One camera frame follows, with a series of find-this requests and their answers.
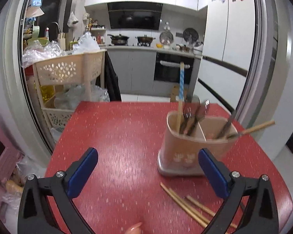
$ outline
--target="refrigerator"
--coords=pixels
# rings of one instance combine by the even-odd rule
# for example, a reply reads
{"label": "refrigerator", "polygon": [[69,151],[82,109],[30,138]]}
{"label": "refrigerator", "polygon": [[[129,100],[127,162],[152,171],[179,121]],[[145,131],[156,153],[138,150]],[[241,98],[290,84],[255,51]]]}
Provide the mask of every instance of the refrigerator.
{"label": "refrigerator", "polygon": [[254,0],[209,0],[194,95],[222,105],[220,97],[236,109],[251,64],[254,36]]}

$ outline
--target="blue striped handle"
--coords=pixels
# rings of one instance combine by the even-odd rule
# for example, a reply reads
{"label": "blue striped handle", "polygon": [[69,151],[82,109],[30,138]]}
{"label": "blue striped handle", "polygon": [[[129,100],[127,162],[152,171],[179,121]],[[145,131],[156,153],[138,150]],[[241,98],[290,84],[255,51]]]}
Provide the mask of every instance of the blue striped handle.
{"label": "blue striped handle", "polygon": [[180,68],[179,100],[183,100],[184,78],[185,78],[185,70],[184,68]]}

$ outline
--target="wall socket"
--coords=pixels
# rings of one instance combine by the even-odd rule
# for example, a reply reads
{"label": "wall socket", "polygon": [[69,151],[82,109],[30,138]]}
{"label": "wall socket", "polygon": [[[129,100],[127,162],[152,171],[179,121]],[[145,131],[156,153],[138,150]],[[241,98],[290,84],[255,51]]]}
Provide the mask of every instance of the wall socket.
{"label": "wall socket", "polygon": [[176,32],[176,37],[183,38],[183,33]]}

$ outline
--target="faucet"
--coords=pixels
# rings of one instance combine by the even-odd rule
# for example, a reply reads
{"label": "faucet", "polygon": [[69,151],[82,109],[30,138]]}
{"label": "faucet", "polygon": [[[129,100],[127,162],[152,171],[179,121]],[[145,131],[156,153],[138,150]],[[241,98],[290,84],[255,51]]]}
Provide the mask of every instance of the faucet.
{"label": "faucet", "polygon": [[51,23],[48,23],[47,26],[46,26],[46,28],[45,28],[45,35],[46,35],[46,31],[47,31],[48,25],[53,24],[53,23],[57,25],[57,30],[58,30],[58,33],[57,34],[61,33],[59,24],[57,22],[51,22]]}

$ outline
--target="range hood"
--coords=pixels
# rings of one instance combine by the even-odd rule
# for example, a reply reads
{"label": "range hood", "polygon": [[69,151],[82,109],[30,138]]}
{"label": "range hood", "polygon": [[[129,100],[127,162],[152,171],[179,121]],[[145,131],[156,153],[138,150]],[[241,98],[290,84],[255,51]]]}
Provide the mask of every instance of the range hood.
{"label": "range hood", "polygon": [[111,29],[158,30],[162,3],[113,2],[107,4]]}

